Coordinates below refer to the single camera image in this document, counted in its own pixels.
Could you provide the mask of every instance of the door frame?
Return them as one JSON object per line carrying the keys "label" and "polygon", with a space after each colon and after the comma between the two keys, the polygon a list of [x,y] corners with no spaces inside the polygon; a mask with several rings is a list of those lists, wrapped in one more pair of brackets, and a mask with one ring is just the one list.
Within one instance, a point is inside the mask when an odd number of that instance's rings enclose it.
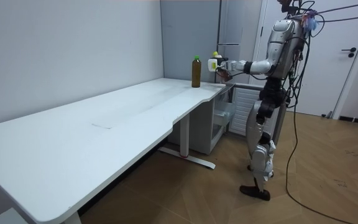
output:
{"label": "door frame", "polygon": [[[257,37],[255,40],[255,48],[254,48],[254,56],[253,61],[256,61],[259,56],[259,47],[260,47],[260,40],[262,38],[262,27],[265,22],[265,15],[266,15],[266,8],[267,8],[267,1],[268,0],[262,0],[262,7],[260,8],[260,16],[259,16],[259,23],[258,23],[258,30],[257,30]],[[356,79],[358,73],[358,52],[356,54],[356,58],[353,61],[352,67],[349,71],[349,74],[347,75],[345,84],[342,88],[342,92],[339,95],[339,98],[337,100],[337,103],[335,105],[334,111],[333,111],[333,119],[339,119],[341,115],[341,111],[344,107],[344,104],[346,102],[347,96],[349,95],[349,92],[351,90],[352,84],[354,80]],[[254,78],[249,78],[249,84],[254,84]]]}

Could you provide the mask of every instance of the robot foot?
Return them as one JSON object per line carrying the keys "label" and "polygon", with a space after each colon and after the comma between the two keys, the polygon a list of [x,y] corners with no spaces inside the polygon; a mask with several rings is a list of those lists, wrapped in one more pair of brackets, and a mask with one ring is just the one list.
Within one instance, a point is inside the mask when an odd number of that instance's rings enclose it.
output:
{"label": "robot foot", "polygon": [[248,195],[250,197],[259,198],[265,201],[270,201],[270,193],[267,190],[263,192],[259,191],[259,188],[256,186],[248,187],[248,186],[240,186],[241,193]]}

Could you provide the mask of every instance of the open drawer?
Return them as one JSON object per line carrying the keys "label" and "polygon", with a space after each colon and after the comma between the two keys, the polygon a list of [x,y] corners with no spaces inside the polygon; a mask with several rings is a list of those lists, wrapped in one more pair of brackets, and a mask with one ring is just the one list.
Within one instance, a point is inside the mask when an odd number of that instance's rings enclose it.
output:
{"label": "open drawer", "polygon": [[232,103],[217,102],[214,109],[214,124],[226,126],[234,116],[236,106]]}

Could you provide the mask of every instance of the humanoid robot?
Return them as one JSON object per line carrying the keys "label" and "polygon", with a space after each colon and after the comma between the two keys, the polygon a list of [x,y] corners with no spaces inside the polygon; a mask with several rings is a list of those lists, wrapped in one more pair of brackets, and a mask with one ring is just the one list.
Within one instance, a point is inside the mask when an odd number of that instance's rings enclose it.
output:
{"label": "humanoid robot", "polygon": [[[290,6],[291,1],[279,1],[282,11],[293,16],[298,8]],[[305,34],[300,20],[282,19],[275,23],[268,41],[267,58],[258,62],[230,61],[222,59],[215,72],[228,74],[240,71],[249,75],[265,75],[266,84],[260,92],[247,120],[247,145],[250,155],[248,169],[254,176],[255,186],[241,186],[240,191],[251,197],[270,200],[270,193],[264,189],[264,182],[273,177],[273,155],[275,144],[269,133],[264,132],[267,119],[276,108],[288,102],[288,92],[282,81],[293,70],[295,60],[301,60],[305,45]]]}

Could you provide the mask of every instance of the desk leg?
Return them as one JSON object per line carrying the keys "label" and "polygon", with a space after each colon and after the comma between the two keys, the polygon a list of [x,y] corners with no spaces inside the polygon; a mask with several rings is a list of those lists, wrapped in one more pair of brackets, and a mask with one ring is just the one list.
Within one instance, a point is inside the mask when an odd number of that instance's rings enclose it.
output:
{"label": "desk leg", "polygon": [[72,214],[62,224],[81,224],[81,220],[80,220],[80,216],[78,216],[78,212]]}
{"label": "desk leg", "polygon": [[161,147],[159,150],[173,156],[186,159],[191,162],[203,165],[209,169],[215,169],[215,164],[212,162],[204,161],[202,159],[189,156],[189,130],[190,130],[190,114],[187,114],[180,120],[180,152],[176,152],[166,147]]}

